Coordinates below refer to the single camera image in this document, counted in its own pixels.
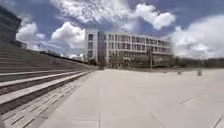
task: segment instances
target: white cloud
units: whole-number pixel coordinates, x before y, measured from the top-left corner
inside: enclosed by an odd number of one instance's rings
[[[133,16],[141,17],[145,21],[151,23],[157,30],[169,26],[176,20],[176,17],[171,13],[160,13],[156,11],[153,5],[138,4]]]
[[[83,49],[85,30],[65,22],[51,36],[52,42],[66,43],[71,49]]]
[[[16,2],[12,1],[12,0],[0,0],[0,3],[9,7],[9,8],[13,8],[16,5]]]
[[[83,23],[92,21],[101,23],[107,20],[117,28],[123,27],[126,22],[130,23],[131,20],[138,21],[137,18],[141,17],[159,30],[169,26],[176,19],[171,13],[156,11],[153,5],[138,4],[135,10],[131,10],[127,0],[51,0],[51,2],[64,17],[75,17]]]
[[[170,37],[182,57],[224,57],[224,15],[197,20],[187,29],[176,27]]]
[[[39,51],[38,44],[44,41],[45,35],[38,32],[37,24],[32,22],[29,17],[22,19],[16,39],[27,43],[29,49]]]

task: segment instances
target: sky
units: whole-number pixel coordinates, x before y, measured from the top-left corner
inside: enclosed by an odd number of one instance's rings
[[[176,56],[224,57],[224,0],[0,0],[33,50],[83,53],[86,29],[166,38]]]

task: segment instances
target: building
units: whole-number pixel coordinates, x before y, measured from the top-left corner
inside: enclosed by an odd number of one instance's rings
[[[13,13],[0,6],[0,43],[15,40],[21,20]]]
[[[146,35],[86,30],[85,59],[111,68],[168,67],[172,43]]]

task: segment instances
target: concrete ground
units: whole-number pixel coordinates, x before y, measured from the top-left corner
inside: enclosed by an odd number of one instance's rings
[[[41,128],[224,128],[224,70],[97,71]]]

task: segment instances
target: steps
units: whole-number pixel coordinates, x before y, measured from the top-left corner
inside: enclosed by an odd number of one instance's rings
[[[0,113],[9,112],[88,73],[89,71],[75,71],[2,82],[0,84]]]
[[[37,116],[77,88],[71,82],[94,70],[95,67],[0,42],[0,114],[6,128],[27,128]]]

